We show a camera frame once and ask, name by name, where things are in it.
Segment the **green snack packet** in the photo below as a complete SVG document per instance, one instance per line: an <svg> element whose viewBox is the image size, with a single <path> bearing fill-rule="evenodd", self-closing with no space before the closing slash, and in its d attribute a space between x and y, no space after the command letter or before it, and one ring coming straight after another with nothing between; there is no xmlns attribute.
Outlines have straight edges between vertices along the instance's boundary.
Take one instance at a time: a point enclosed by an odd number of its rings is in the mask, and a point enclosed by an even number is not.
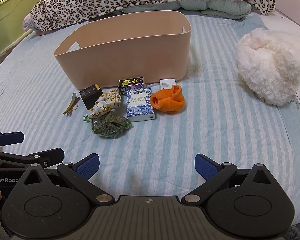
<svg viewBox="0 0 300 240"><path fill-rule="evenodd" d="M83 121L91 124L91 130L94 134L105 138L116 138L132 126L127 118L112 111L99 118L85 115Z"/></svg>

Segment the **olive hair clip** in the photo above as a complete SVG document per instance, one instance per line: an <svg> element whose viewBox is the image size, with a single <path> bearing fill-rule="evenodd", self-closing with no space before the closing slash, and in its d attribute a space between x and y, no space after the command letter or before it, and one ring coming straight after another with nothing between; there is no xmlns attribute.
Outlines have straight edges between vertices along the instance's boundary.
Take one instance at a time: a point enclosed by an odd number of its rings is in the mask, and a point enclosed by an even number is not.
<svg viewBox="0 0 300 240"><path fill-rule="evenodd" d="M72 97L71 97L71 101L67 105L67 107L66 107L65 111L63 112L63 114L66 115L66 116L70 116L72 111L77 108L77 103L79 102L79 100L80 100L80 97L78 97L76 95L76 93L73 93Z"/></svg>

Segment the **black box with yellow corner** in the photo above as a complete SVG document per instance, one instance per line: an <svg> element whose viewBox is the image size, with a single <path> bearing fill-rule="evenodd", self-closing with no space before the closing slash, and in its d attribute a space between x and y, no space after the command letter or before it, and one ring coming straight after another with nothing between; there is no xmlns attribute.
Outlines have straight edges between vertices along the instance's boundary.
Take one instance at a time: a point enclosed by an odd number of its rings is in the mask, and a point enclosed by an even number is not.
<svg viewBox="0 0 300 240"><path fill-rule="evenodd" d="M87 110L90 110L94 107L95 102L99 99L103 92L98 84L94 84L81 90L79 94Z"/></svg>

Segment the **sunflower print scrunchie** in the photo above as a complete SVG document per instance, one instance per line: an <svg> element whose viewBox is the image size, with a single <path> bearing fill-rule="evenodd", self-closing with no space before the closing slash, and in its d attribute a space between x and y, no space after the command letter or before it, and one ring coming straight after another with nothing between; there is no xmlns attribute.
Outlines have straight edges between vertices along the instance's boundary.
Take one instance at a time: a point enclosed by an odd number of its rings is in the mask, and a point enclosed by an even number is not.
<svg viewBox="0 0 300 240"><path fill-rule="evenodd" d="M94 106L89 110L89 116L93 119L100 118L109 111L119 108L121 100L118 89L107 91L97 99Z"/></svg>

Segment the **orange socks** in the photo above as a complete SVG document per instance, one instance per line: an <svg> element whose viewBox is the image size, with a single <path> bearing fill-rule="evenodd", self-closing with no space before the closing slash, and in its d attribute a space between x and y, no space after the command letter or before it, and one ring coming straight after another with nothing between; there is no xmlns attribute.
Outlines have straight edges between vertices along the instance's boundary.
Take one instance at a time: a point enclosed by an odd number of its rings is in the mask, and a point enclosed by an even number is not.
<svg viewBox="0 0 300 240"><path fill-rule="evenodd" d="M184 105L185 98L180 85L173 85L170 89L161 89L152 94L151 106L161 112L174 114L179 113Z"/></svg>

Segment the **blue white tissue pack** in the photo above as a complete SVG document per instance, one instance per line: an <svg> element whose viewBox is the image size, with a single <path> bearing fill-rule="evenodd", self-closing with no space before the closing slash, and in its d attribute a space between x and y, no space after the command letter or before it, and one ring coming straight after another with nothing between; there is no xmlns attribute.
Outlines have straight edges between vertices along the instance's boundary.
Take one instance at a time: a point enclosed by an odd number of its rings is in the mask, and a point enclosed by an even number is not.
<svg viewBox="0 0 300 240"><path fill-rule="evenodd" d="M150 87L128 90L126 94L127 119L131 122L155 119L154 109L150 103L152 90Z"/></svg>

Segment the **black box with yellow stars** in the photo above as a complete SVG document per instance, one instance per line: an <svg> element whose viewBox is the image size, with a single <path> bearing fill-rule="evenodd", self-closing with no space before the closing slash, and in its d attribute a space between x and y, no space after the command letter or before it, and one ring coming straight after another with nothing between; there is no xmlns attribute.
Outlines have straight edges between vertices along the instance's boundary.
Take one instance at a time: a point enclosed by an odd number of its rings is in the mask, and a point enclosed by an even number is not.
<svg viewBox="0 0 300 240"><path fill-rule="evenodd" d="M144 77L135 77L131 79L122 79L119 81L118 89L121 95L126 95L128 90L145 88Z"/></svg>

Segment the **small white card box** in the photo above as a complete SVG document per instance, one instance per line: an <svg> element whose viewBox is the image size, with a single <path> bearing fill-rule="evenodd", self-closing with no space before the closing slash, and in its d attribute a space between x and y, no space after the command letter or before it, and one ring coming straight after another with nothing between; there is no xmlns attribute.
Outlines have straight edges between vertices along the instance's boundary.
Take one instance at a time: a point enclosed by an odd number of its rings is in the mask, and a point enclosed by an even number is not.
<svg viewBox="0 0 300 240"><path fill-rule="evenodd" d="M160 88L161 89L171 89L175 85L175 79L160 79Z"/></svg>

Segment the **blue striped bed sheet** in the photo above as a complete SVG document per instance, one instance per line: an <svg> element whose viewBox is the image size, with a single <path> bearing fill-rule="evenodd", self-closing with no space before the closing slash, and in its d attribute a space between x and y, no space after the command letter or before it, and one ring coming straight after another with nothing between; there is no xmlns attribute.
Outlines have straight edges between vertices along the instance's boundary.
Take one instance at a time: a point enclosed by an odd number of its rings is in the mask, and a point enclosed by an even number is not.
<svg viewBox="0 0 300 240"><path fill-rule="evenodd" d="M27 37L0 65L0 132L25 135L5 151L27 155L60 147L73 163L97 153L101 165L91 182L113 196L185 195L203 182L194 168L198 153L239 168L263 163L289 195L300 223L300 90L289 104L267 105L237 74L238 40L286 19L252 14L234 21L195 12L187 18L192 33L180 81L184 110L158 112L115 139L93 134L83 104L72 116L63 114L76 89L53 53L77 26Z"/></svg>

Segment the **white plush bunny toy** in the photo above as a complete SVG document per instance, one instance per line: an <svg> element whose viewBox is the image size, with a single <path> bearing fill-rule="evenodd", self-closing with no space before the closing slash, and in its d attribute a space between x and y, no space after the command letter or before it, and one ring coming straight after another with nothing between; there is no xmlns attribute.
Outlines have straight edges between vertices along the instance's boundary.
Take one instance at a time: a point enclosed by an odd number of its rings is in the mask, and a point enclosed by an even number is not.
<svg viewBox="0 0 300 240"><path fill-rule="evenodd" d="M256 28L237 44L238 73L265 103L282 106L300 94L300 36Z"/></svg>

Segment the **beige plastic storage basket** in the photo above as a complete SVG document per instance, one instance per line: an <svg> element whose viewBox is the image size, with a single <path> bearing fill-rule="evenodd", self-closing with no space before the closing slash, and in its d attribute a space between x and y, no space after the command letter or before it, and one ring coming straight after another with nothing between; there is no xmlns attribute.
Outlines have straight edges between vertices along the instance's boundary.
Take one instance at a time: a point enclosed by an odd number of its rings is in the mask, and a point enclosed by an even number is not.
<svg viewBox="0 0 300 240"><path fill-rule="evenodd" d="M54 56L78 90L119 80L181 80L187 72L191 24L178 11L144 11L104 18L76 29Z"/></svg>

